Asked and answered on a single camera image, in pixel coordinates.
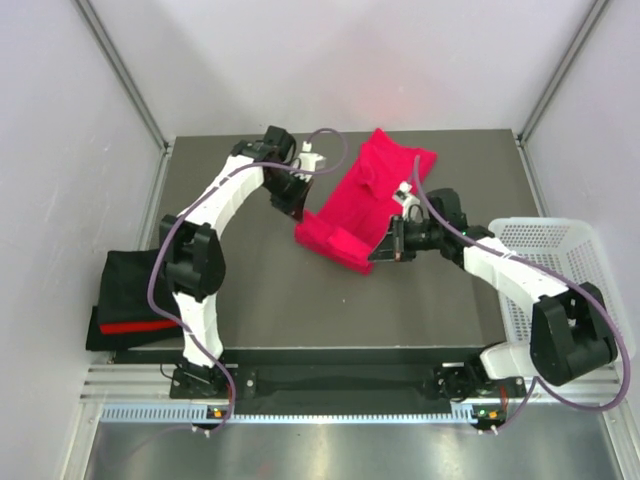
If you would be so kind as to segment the red t shirt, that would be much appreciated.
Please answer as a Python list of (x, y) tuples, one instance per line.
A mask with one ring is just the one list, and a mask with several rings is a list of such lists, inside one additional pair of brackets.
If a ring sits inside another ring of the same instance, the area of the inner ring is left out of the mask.
[(295, 241), (349, 270), (369, 274), (373, 264), (368, 256), (384, 237), (390, 218), (402, 212), (393, 195), (401, 183), (413, 181), (416, 157), (419, 178), (424, 180), (438, 154), (402, 146), (376, 129), (322, 208), (304, 212), (294, 230)]

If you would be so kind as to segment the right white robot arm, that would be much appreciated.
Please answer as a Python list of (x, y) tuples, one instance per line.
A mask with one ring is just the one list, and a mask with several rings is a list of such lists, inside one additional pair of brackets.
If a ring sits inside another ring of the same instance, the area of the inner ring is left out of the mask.
[(421, 251), (436, 251), (511, 300), (530, 322), (528, 340), (489, 346), (469, 367), (466, 380), (474, 393), (490, 395), (505, 378), (516, 376), (539, 376), (562, 386), (617, 358), (614, 334), (597, 308), (602, 302), (597, 287), (584, 283), (576, 292), (520, 262), (487, 228), (468, 224), (451, 188), (430, 192), (427, 208), (407, 182), (393, 199), (402, 211), (391, 217), (369, 261), (410, 262)]

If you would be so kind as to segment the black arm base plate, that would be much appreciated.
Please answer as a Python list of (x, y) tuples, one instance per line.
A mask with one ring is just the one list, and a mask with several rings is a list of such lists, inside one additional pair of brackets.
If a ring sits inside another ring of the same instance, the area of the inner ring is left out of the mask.
[(502, 410), (524, 397), (521, 376), (490, 380), (477, 347), (229, 349), (227, 388), (213, 396), (174, 381), (180, 400), (235, 401), (245, 414), (444, 413), (485, 400)]

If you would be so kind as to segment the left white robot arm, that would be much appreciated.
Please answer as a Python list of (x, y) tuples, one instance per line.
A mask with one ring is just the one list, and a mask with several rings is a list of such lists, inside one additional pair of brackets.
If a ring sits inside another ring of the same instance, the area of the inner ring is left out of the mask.
[(183, 360), (174, 374), (181, 387), (209, 397), (227, 388), (225, 370), (215, 365), (223, 352), (216, 296), (226, 275), (220, 239), (230, 220), (253, 192), (265, 188), (274, 208), (301, 221), (312, 174), (325, 162), (309, 140), (298, 146), (286, 130), (270, 126), (263, 138), (234, 145), (198, 206), (181, 212), (177, 229), (176, 216), (162, 219), (160, 240), (167, 249), (160, 272), (185, 325)]

